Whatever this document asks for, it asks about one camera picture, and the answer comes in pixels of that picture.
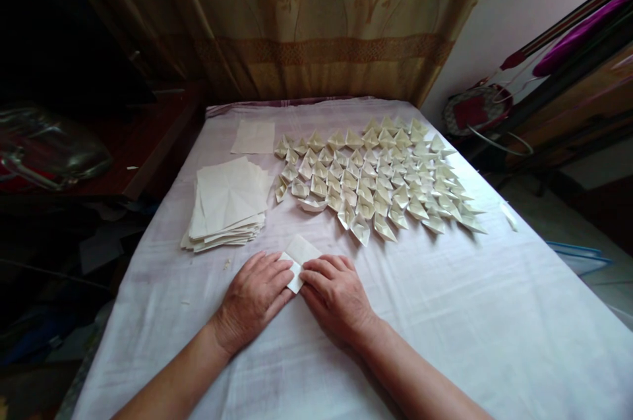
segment bed sheet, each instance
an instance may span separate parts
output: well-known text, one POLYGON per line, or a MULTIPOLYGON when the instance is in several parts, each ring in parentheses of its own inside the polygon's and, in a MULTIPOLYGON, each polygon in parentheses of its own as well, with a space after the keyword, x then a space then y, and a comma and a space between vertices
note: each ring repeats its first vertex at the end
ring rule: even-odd
MULTIPOLYGON (((78 419, 107 419, 194 336, 242 264, 301 234, 324 253, 356 261, 371 305, 422 356, 498 419, 620 419, 633 412, 633 334, 459 154, 455 172, 487 213, 489 235, 454 223, 435 237, 420 224, 399 243, 372 234, 359 246, 331 210, 312 216, 270 191, 266 225, 244 247, 199 255, 179 242, 193 208, 196 170, 236 158, 240 119, 274 121, 282 133, 325 137, 360 131, 369 117, 412 117, 405 102, 342 100, 298 107, 237 107, 205 122, 146 230, 121 284, 86 384, 78 419)), ((248 155, 272 173, 284 163, 248 155)), ((318 326, 301 296, 284 307, 207 391, 194 419, 387 419, 399 416, 348 348, 318 326)))

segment hand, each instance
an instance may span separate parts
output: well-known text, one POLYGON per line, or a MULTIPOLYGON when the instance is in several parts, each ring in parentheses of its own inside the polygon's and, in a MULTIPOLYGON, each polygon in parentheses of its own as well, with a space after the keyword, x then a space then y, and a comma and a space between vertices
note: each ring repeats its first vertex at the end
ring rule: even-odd
POLYGON ((253 255, 237 273, 222 305, 210 319, 220 347, 233 356, 255 339, 293 297, 286 288, 293 278, 282 253, 253 255))
POLYGON ((322 255, 303 264, 301 294, 316 319, 356 347, 366 341, 379 320, 372 310, 352 261, 322 255))

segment wall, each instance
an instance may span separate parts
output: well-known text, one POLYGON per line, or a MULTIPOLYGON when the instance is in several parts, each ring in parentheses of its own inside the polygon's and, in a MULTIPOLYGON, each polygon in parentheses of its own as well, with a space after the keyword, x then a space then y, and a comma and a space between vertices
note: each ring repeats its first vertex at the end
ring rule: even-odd
POLYGON ((442 128, 441 115, 448 97, 493 74, 506 57, 585 1, 479 0, 422 113, 433 125, 442 128))

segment forearm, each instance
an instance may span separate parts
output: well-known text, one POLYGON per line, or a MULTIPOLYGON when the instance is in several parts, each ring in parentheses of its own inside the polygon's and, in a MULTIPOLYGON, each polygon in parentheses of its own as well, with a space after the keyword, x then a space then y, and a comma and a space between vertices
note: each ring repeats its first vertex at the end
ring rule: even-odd
POLYGON ((205 325, 114 418, 188 418, 229 358, 212 323, 205 325))
POLYGON ((490 419, 387 322, 377 319, 354 348, 409 418, 490 419))

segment beige curtain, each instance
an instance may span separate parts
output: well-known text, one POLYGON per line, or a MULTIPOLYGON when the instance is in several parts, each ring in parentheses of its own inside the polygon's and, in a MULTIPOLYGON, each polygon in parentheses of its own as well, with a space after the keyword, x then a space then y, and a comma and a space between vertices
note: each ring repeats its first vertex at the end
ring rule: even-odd
POLYGON ((373 95, 420 107, 477 0, 91 2, 148 77, 205 76, 219 100, 373 95))

